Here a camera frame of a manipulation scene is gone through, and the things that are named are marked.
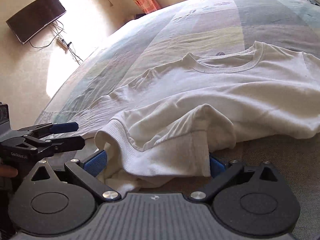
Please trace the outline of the person's left hand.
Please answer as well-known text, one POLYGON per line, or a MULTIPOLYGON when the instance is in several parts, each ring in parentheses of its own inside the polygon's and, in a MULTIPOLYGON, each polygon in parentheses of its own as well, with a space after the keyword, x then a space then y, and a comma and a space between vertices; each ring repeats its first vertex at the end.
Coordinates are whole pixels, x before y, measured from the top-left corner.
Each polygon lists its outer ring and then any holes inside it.
POLYGON ((15 168, 3 164, 0 165, 0 177, 14 178, 17 174, 18 171, 15 168))

